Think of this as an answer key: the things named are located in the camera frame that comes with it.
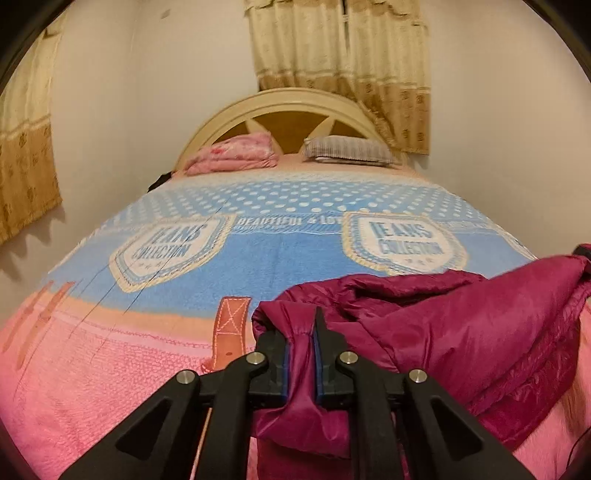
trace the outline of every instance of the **pink pillow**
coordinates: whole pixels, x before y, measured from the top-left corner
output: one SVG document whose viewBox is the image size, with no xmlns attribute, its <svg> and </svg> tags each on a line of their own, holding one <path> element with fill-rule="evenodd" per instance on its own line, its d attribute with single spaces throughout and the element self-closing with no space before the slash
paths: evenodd
<svg viewBox="0 0 591 480">
<path fill-rule="evenodd" d="M 277 166 L 277 155 L 275 155 L 275 158 L 267 160 L 203 160 L 191 165 L 185 174 L 191 176 L 214 171 L 251 170 L 253 168 L 275 166 Z"/>
<path fill-rule="evenodd" d="M 272 136 L 269 132 L 257 132 L 248 135 L 238 135 L 209 147 L 203 147 L 185 166 L 187 174 L 194 165 L 207 161 L 240 160 L 246 162 L 275 162 L 277 154 L 273 151 Z"/>
</svg>

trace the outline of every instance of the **magenta jacket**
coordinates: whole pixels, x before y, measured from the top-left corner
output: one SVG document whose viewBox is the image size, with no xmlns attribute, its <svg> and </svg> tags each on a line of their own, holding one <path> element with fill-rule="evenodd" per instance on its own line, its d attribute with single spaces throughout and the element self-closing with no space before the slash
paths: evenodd
<svg viewBox="0 0 591 480">
<path fill-rule="evenodd" d="M 394 372 L 422 368 L 507 448 L 515 449 L 570 388 L 579 314 L 591 295 L 583 257 L 552 257 L 487 280 L 438 275 L 350 275 L 305 283 L 261 302 L 258 337 L 290 344 L 285 407 L 256 413 L 261 480 L 347 478 L 345 412 L 314 403 L 316 306 L 350 350 Z"/>
</svg>

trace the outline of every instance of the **patterned curtain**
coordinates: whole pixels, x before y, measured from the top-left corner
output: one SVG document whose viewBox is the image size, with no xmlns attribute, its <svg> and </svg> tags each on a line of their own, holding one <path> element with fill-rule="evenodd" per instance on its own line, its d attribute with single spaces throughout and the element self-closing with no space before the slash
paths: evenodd
<svg viewBox="0 0 591 480">
<path fill-rule="evenodd" d="M 61 203 L 49 111 L 64 16 L 35 40 L 0 95 L 0 244 Z"/>
<path fill-rule="evenodd" d="M 351 95 L 341 0 L 246 0 L 261 90 Z"/>
<path fill-rule="evenodd" d="M 261 90 L 357 101 L 392 152 L 429 152 L 430 73 L 419 0 L 246 0 Z"/>
<path fill-rule="evenodd" d="M 431 80 L 419 0 L 347 0 L 355 96 L 391 147 L 429 153 Z"/>
</svg>

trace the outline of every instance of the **headboard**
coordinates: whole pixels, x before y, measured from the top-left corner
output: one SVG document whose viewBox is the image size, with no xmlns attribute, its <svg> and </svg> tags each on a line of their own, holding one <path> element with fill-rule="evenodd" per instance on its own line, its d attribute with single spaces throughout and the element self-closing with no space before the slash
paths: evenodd
<svg viewBox="0 0 591 480">
<path fill-rule="evenodd" d="M 210 118 L 193 135 L 174 169 L 181 170 L 201 147 L 260 131 L 271 132 L 283 153 L 297 152 L 306 137 L 332 134 L 381 140 L 351 100 L 310 88 L 277 88 L 233 103 Z"/>
</svg>

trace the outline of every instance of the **black bracket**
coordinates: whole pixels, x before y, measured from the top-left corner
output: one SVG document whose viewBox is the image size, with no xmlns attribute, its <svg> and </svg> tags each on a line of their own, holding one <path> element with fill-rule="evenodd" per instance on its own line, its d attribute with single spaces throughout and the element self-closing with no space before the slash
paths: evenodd
<svg viewBox="0 0 591 480">
<path fill-rule="evenodd" d="M 347 410 L 356 479 L 533 480 L 424 371 L 399 374 L 348 349 L 316 310 L 316 397 Z M 183 370 L 62 474 L 60 480 L 243 480 L 252 412 L 287 399 L 289 348 L 276 330 L 225 370 Z"/>
</svg>

